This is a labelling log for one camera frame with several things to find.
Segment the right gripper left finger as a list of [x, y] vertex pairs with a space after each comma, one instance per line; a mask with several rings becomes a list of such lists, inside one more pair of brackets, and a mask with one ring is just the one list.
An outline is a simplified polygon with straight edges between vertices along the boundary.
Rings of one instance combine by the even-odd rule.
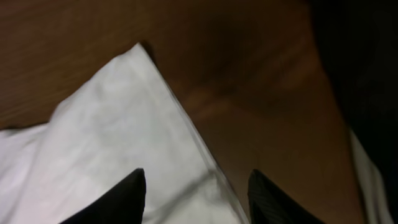
[[145, 173], [138, 168], [62, 224], [141, 224], [145, 199]]

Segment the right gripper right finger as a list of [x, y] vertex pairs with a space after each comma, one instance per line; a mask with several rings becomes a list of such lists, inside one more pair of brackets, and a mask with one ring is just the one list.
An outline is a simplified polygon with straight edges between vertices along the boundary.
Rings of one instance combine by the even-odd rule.
[[323, 223], [257, 169], [248, 180], [248, 200], [252, 224]]

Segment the white t-shirt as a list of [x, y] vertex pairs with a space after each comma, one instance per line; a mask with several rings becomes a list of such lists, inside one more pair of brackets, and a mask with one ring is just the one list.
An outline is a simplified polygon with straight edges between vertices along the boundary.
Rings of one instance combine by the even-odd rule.
[[1, 131], [1, 222], [60, 223], [144, 170], [144, 223], [247, 223], [142, 45], [113, 58], [45, 124]]

